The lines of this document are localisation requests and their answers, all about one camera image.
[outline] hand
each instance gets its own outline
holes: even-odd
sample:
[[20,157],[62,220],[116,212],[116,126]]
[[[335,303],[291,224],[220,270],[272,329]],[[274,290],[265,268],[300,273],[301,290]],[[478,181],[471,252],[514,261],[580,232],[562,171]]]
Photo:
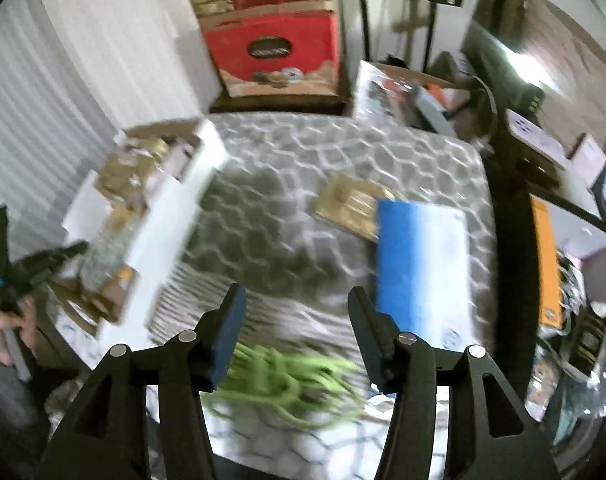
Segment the hand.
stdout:
[[5,366],[12,366],[14,363],[5,347],[4,329],[20,328],[20,339],[25,345],[30,349],[33,349],[36,345],[36,306],[34,299],[31,296],[24,296],[20,301],[20,307],[23,311],[23,317],[0,312],[0,363]]

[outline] gold package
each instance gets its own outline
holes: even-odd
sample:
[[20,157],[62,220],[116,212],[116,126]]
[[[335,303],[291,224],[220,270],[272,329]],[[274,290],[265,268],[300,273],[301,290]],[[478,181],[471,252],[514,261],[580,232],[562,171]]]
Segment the gold package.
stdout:
[[161,166],[169,146],[162,139],[151,137],[138,140],[138,147],[112,153],[105,163],[95,187],[110,202],[121,198],[132,209],[140,208],[147,179]]
[[317,202],[317,214],[368,240],[379,239],[377,199],[394,200],[387,188],[340,173]]
[[231,12],[234,10],[232,0],[217,0],[207,4],[194,5],[192,4],[194,13],[199,18],[204,16],[213,16],[215,14],[223,14],[225,12]]

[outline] white box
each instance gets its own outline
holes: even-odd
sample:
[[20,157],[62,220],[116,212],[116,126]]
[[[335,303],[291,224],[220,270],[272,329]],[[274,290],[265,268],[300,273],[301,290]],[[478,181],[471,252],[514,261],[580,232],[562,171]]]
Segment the white box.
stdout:
[[[125,134],[167,134],[172,133],[173,128],[182,132],[186,129],[193,131],[201,143],[181,181],[171,177],[164,179],[132,238],[125,263],[138,275],[118,324],[101,320],[94,344],[86,337],[67,336],[70,323],[62,320],[66,330],[60,332],[65,332],[63,335],[67,342],[90,368],[98,364],[96,356],[102,357],[115,344],[124,343],[133,351],[153,346],[145,327],[148,316],[152,314],[160,288],[183,254],[201,211],[199,202],[203,193],[216,171],[227,162],[223,142],[209,120],[150,124],[133,128]],[[123,133],[119,133],[115,142],[122,136]],[[97,177],[95,171],[90,171],[64,218],[62,225],[67,230],[66,244],[78,240],[91,242],[112,211],[109,200],[94,187]],[[91,351],[87,348],[89,344],[93,346]]]

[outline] green rope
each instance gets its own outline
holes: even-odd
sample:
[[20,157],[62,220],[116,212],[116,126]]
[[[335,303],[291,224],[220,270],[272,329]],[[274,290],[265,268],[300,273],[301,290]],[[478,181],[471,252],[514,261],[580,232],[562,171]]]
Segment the green rope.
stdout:
[[[301,429],[324,428],[363,413],[363,400],[343,379],[356,370],[358,366],[345,359],[282,354],[274,348],[249,348],[237,343],[227,377],[204,400],[214,414],[223,418],[230,417],[214,406],[221,399],[271,407]],[[309,419],[312,413],[330,417],[317,422]]]

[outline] gray patterned mattress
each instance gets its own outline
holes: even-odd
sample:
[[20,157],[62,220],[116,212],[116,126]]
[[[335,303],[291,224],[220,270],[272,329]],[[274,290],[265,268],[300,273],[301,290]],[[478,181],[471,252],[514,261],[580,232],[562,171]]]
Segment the gray patterned mattress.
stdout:
[[[375,245],[313,211],[335,174],[382,184],[407,200],[456,206],[470,236],[470,316],[493,347],[496,261],[493,210],[481,160],[464,142],[408,128],[288,113],[210,117],[231,159],[206,192],[183,261],[149,325],[162,344],[219,306],[229,283],[249,292],[246,344],[308,348],[362,362],[347,316],[354,285],[373,292]],[[365,389],[365,374],[353,378]],[[361,478],[376,472],[387,426],[366,420],[315,433],[246,408],[234,423],[206,416],[215,452],[287,478]],[[443,471],[439,415],[433,477]]]

